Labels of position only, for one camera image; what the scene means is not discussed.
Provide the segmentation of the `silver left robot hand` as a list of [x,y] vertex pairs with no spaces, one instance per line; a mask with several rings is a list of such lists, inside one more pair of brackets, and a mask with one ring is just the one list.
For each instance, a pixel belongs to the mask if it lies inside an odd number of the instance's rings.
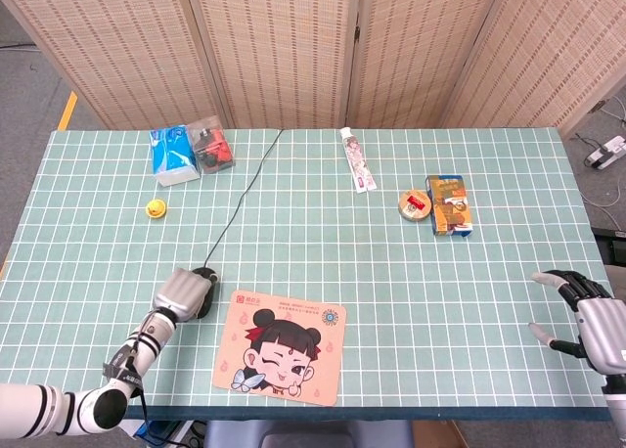
[[174,323],[198,319],[197,315],[211,282],[193,273],[176,268],[156,292],[153,308],[163,312]]

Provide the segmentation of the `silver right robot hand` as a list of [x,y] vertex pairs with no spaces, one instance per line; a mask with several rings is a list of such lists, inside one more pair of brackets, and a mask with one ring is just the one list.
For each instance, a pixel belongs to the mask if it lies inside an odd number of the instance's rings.
[[578,340],[569,342],[531,323],[535,337],[555,351],[587,360],[601,375],[626,375],[626,302],[575,271],[535,272],[532,280],[557,290],[574,313],[578,328]]

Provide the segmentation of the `black computer mouse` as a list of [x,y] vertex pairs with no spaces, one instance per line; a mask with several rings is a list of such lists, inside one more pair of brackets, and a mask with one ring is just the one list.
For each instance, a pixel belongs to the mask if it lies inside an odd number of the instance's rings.
[[202,305],[197,315],[198,319],[202,319],[208,314],[213,303],[215,292],[219,289],[219,277],[217,273],[209,267],[198,267],[193,270],[193,273],[211,282],[210,288],[204,296]]

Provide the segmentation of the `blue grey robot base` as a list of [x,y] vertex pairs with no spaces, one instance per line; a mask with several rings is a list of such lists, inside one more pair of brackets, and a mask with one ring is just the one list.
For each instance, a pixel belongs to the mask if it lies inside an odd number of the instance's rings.
[[203,448],[415,448],[408,421],[288,422],[251,420],[207,424]]

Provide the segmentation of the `cartoon girl mouse pad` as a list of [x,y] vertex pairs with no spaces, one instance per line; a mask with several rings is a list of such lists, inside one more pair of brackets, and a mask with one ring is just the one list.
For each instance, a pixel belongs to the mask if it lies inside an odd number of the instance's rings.
[[243,395],[333,406],[346,322],[339,304],[234,291],[212,383]]

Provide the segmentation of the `black device beside table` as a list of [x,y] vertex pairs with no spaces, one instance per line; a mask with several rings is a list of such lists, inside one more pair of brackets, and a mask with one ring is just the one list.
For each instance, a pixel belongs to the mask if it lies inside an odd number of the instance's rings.
[[626,267],[626,231],[591,228],[604,265]]

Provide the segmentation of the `blue box under table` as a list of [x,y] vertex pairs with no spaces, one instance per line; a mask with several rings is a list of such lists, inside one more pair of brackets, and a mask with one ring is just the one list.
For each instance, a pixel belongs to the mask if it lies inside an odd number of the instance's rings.
[[148,448],[196,448],[198,443],[192,442],[188,434],[191,426],[191,421],[151,421],[142,424],[135,437]]

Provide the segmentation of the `blue tissue pack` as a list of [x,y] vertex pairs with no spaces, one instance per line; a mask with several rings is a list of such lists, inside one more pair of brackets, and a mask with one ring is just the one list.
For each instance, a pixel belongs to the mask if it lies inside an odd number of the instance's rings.
[[201,177],[186,125],[149,132],[153,174],[162,187],[186,183]]

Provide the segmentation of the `clear box of binder clips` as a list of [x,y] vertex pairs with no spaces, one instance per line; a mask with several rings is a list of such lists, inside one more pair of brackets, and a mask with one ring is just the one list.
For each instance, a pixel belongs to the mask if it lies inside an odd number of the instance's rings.
[[217,115],[187,125],[195,158],[204,173],[232,167],[233,153]]

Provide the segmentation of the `white power strip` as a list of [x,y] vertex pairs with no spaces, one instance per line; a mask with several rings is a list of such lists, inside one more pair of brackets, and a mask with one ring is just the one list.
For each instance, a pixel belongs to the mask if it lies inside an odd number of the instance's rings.
[[591,152],[584,163],[587,167],[604,170],[623,157],[626,157],[626,139],[615,136]]

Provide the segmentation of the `blue and orange carton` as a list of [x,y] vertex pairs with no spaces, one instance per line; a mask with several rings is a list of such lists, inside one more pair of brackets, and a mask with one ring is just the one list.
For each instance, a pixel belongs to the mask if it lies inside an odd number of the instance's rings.
[[460,175],[429,175],[426,192],[431,201],[435,236],[466,237],[473,231],[467,189]]

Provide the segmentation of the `green checked tablecloth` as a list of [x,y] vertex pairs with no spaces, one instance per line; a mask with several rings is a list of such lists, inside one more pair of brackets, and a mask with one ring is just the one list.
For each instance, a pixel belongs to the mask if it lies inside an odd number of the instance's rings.
[[[555,129],[360,130],[378,186],[361,194],[333,129],[227,138],[232,168],[165,189],[145,131],[52,133],[1,263],[0,383],[101,386],[171,272],[207,264],[220,280],[211,309],[178,326],[146,374],[155,418],[607,418],[603,378],[528,328],[577,335],[534,272],[606,282]],[[429,175],[463,177],[470,235],[400,215],[400,195],[426,191]],[[159,219],[145,212],[153,199],[167,205]],[[345,308],[333,406],[213,385],[237,290]]]

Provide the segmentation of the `white toothpaste tube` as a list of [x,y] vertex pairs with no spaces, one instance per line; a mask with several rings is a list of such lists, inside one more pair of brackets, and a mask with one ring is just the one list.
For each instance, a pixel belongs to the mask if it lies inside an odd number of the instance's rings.
[[366,162],[364,151],[349,127],[339,130],[344,153],[357,193],[374,191],[378,186]]

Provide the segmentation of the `round gold tin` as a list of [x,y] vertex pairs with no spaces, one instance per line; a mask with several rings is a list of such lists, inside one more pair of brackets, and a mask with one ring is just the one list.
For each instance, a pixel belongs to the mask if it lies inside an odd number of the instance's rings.
[[426,191],[412,189],[400,195],[398,209],[404,219],[418,222],[430,215],[432,202]]

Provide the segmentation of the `woven folding screen panel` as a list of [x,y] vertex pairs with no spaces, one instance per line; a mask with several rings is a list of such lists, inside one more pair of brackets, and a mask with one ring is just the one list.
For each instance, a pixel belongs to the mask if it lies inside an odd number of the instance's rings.
[[440,124],[495,0],[359,0],[346,122]]
[[494,0],[443,127],[570,134],[626,85],[626,0]]
[[189,0],[229,128],[347,118],[359,0]]
[[197,0],[0,0],[109,129],[231,125]]

